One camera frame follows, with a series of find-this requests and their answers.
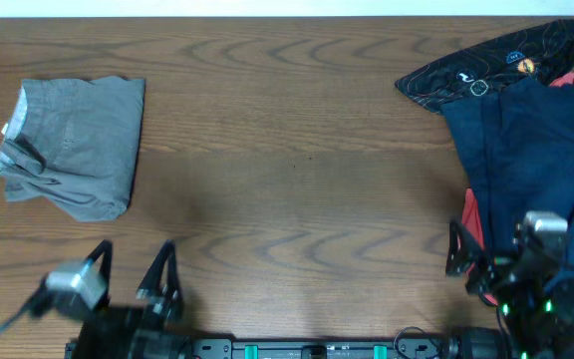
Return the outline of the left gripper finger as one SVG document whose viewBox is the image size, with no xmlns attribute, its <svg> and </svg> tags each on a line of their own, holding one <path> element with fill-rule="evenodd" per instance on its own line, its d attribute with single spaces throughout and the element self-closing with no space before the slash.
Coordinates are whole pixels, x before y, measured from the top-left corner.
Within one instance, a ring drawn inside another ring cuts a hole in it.
<svg viewBox="0 0 574 359">
<path fill-rule="evenodd" d="M 166 241 L 137 289 L 137 299 L 147 301 L 150 310 L 164 319 L 180 319 L 183 299 L 173 240 Z"/>
<path fill-rule="evenodd" d="M 88 255 L 83 278 L 90 299 L 106 299 L 108 297 L 112 258 L 113 244 L 109 240 L 103 240 Z"/>
</svg>

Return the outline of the grey shorts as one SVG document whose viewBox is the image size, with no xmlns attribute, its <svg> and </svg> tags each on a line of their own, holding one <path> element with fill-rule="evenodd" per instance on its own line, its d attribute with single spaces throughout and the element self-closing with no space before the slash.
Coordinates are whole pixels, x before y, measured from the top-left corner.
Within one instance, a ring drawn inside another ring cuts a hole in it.
<svg viewBox="0 0 574 359">
<path fill-rule="evenodd" d="M 114 220 L 131 200 L 145 81 L 22 82 L 2 130 L 0 177 L 7 201 L 42 196 L 77 221 Z"/>
</svg>

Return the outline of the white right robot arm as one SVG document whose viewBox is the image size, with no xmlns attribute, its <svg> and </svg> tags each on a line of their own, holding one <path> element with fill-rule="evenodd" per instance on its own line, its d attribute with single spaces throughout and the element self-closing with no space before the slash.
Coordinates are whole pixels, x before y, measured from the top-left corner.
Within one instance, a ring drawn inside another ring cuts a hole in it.
<svg viewBox="0 0 574 359">
<path fill-rule="evenodd" d="M 515 227 L 514 253 L 482 248 L 457 220 L 449 225 L 445 272 L 465 276 L 468 294 L 492 297 L 499 327 L 465 328 L 445 358 L 574 358 L 574 266 L 564 259 L 567 222 L 530 211 Z"/>
</svg>

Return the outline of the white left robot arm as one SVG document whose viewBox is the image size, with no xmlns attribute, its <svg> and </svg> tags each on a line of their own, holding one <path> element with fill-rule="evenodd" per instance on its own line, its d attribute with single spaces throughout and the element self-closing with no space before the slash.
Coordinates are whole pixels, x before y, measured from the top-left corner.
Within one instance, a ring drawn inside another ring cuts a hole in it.
<svg viewBox="0 0 574 359">
<path fill-rule="evenodd" d="M 161 247 L 137 289 L 137 298 L 146 305 L 112 306 L 104 299 L 79 336 L 67 343 L 64 357 L 191 359 L 190 337 L 167 329 L 180 321 L 184 309 L 173 241 Z"/>
</svg>

